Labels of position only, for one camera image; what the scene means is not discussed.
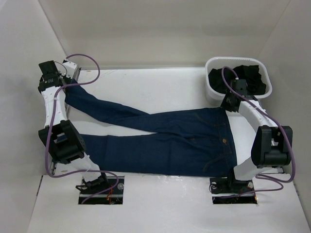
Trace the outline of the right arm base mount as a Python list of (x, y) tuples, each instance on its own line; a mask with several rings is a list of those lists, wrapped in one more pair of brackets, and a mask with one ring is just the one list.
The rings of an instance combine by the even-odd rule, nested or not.
[(257, 204), (252, 180), (231, 181), (227, 177), (210, 178), (213, 204)]

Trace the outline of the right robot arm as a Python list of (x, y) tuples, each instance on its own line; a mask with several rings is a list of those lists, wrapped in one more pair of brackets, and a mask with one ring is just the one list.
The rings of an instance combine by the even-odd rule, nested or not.
[[(226, 86), (228, 91), (221, 107), (242, 115), (256, 133), (250, 157), (230, 170), (225, 180), (226, 188), (237, 193), (239, 189), (246, 188), (254, 177), (271, 180), (279, 185), (291, 182), (295, 176), (291, 127), (281, 126), (266, 113), (254, 96), (247, 94), (245, 80), (235, 78), (230, 83), (226, 83)], [(292, 174), (288, 180), (263, 174), (272, 168), (289, 164), (292, 165)]]

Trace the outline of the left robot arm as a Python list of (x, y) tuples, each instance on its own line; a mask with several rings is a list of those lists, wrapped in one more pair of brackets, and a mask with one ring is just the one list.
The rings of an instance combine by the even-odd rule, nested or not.
[(38, 136), (46, 147), (45, 156), (72, 168), (73, 174), (81, 173), (82, 183), (76, 186), (81, 193), (105, 193), (109, 188), (107, 176), (87, 155), (82, 136), (68, 119), (66, 88), (78, 77), (78, 65), (65, 58), (60, 63), (65, 70), (62, 73), (57, 64), (53, 60), (39, 64), (42, 76), (38, 91), (45, 103), (46, 118)]

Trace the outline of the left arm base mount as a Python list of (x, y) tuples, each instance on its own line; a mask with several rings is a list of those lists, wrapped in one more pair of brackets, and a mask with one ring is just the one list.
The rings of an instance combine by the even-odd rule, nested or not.
[(107, 177), (108, 184), (97, 184), (92, 188), (84, 183), (76, 186), (79, 191), (78, 204), (82, 205), (122, 205), (125, 177)]

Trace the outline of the dark blue denim trousers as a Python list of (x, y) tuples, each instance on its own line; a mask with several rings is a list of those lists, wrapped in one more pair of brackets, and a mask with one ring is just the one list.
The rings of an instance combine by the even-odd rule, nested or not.
[(136, 136), (83, 135), (87, 154), (102, 170), (224, 177), (237, 164), (222, 108), (149, 114), (99, 100), (81, 86), (68, 87), (65, 101), (100, 122), (144, 131)]

